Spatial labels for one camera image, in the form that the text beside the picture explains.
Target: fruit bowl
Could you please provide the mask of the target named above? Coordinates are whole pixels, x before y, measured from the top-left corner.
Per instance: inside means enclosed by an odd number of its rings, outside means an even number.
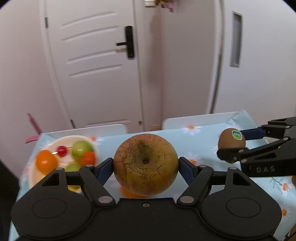
[[[48,144],[46,147],[43,148],[43,150],[48,150],[51,153],[55,153],[57,150],[58,146],[66,146],[68,147],[68,154],[64,157],[59,157],[57,154],[55,155],[57,160],[58,160],[58,167],[67,167],[69,164],[75,162],[75,160],[73,159],[72,155],[71,155],[71,147],[73,146],[73,144],[77,141],[87,141],[88,143],[90,143],[94,149],[94,153],[96,155],[96,165],[99,164],[99,152],[97,147],[94,145],[93,141],[87,137],[84,136],[66,136],[66,137],[62,137],[59,138],[57,140],[55,140],[54,142]],[[42,178],[45,177],[44,174],[42,174],[36,167],[36,159],[34,160],[33,164],[30,167],[29,170],[29,187],[32,188],[33,186],[35,186]],[[69,188],[71,191],[76,191],[76,192],[80,192],[81,189],[77,189],[77,190],[73,190],[71,188]]]

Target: plastic fruit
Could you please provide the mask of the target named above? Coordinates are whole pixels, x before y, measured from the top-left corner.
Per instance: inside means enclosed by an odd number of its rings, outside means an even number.
[[[246,139],[244,135],[234,128],[225,129],[218,141],[218,148],[245,148],[246,147]],[[234,160],[227,161],[228,163],[235,163]]]
[[[64,157],[67,155],[67,147],[65,146],[58,146],[57,148],[57,154],[60,156],[60,157]]]
[[[36,167],[44,175],[58,167],[58,160],[48,150],[40,151],[36,156]]]
[[[125,198],[147,198],[146,196],[140,196],[140,195],[134,194],[126,190],[123,186],[120,186],[120,192]]]
[[[128,191],[151,196],[165,191],[178,173],[178,155],[164,138],[140,134],[117,149],[113,169],[117,181]]]
[[[96,155],[92,151],[85,152],[80,160],[80,164],[82,166],[86,166],[86,165],[93,165],[94,166],[95,163],[96,163]]]
[[[87,151],[94,151],[92,145],[87,141],[77,141],[72,147],[72,157],[75,161],[80,162],[83,154]]]
[[[77,172],[81,166],[78,163],[71,163],[69,166],[65,168],[65,172]],[[72,189],[77,190],[80,188],[80,186],[75,186],[75,185],[68,185],[69,190],[72,191]]]
[[[81,168],[79,163],[71,163],[65,168],[65,172],[77,172]]]

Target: door frame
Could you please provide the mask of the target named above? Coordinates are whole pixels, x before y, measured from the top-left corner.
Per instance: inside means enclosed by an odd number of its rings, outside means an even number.
[[[67,127],[69,129],[74,129],[71,123],[71,118],[68,113],[68,109],[66,106],[66,103],[64,101],[63,95],[61,93],[59,82],[57,80],[57,75],[54,69],[54,63],[52,61],[52,55],[50,52],[49,47],[49,41],[48,41],[48,35],[47,35],[47,28],[45,27],[45,18],[47,17],[46,14],[46,0],[39,0],[39,17],[40,17],[40,30],[41,30],[41,37],[42,37],[42,43],[43,43],[43,50],[46,60],[46,65],[48,68],[49,76],[52,81],[52,86],[54,88],[54,92],[56,94],[58,103],[62,109],[62,113],[64,115],[64,118],[66,120]]]
[[[47,0],[39,0],[39,17],[40,17],[40,29],[41,29],[41,37],[43,42],[43,49],[44,49],[44,55],[46,59],[46,65],[48,68],[48,72],[50,75],[50,79],[52,81],[52,86],[54,88],[54,92],[56,94],[56,97],[58,99],[58,103],[62,109],[62,113],[64,115],[64,118],[66,120],[67,127],[69,129],[74,129],[71,117],[68,112],[64,97],[62,95],[62,92],[60,90],[59,82],[57,79],[57,73],[54,68],[54,63],[52,60],[50,45],[49,45],[49,39],[48,39],[48,30],[46,28],[45,18],[47,18],[46,13],[46,1]],[[137,67],[138,67],[138,81],[139,81],[139,92],[140,92],[140,106],[141,106],[141,114],[142,114],[142,121],[143,121],[143,131],[145,131],[145,119],[144,119],[144,110],[143,110],[143,101],[142,101],[142,88],[141,88],[141,78],[140,78],[140,57],[139,57],[139,50],[138,50],[138,37],[137,37],[137,25],[136,25],[136,11],[135,11],[135,1],[133,2],[133,16],[134,16],[134,28],[133,28],[133,38],[134,38],[134,51],[135,55],[137,57]]]

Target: red cherry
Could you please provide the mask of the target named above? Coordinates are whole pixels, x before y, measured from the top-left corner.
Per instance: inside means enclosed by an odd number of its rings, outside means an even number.
[[[57,148],[57,154],[60,156],[60,157],[64,157],[65,155],[67,155],[67,147],[65,146],[58,146]]]

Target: light blue tablecloth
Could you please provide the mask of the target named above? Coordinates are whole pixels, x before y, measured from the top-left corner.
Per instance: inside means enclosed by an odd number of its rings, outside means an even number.
[[[195,162],[196,165],[206,164],[211,166],[215,171],[226,171],[228,167],[237,167],[240,169],[239,162],[229,164],[217,158],[217,143],[220,133],[226,128],[236,128],[239,130],[250,129],[257,127],[250,116],[242,111],[232,119],[225,123],[219,123],[206,126],[195,126],[193,129],[180,128],[173,130],[153,131],[150,133],[157,134],[168,140],[178,156],[184,156],[188,160]],[[98,137],[95,142],[99,149],[100,161],[108,157],[113,157],[119,145],[129,137],[135,134],[126,134],[110,137]],[[28,166],[24,170],[20,180],[20,192],[18,199],[22,197],[28,190],[28,169],[34,161],[35,155],[46,145],[54,141],[54,138],[42,134],[40,140],[37,142],[32,155],[28,161]],[[265,140],[247,141],[248,148],[255,148],[266,144]],[[268,177],[268,178],[252,178],[261,188],[263,188],[271,197],[273,197],[283,210],[281,223],[275,233],[275,238],[281,240],[296,223],[296,190],[292,184],[291,177]],[[114,175],[106,182],[104,186],[110,194],[118,201],[123,197],[120,192],[120,185],[115,179]],[[165,192],[154,196],[156,197],[173,197],[175,200],[187,188],[187,184],[180,174],[178,174],[175,182]],[[215,191],[220,190],[221,187],[213,187]],[[13,241],[18,237],[18,234],[11,226],[9,241]]]

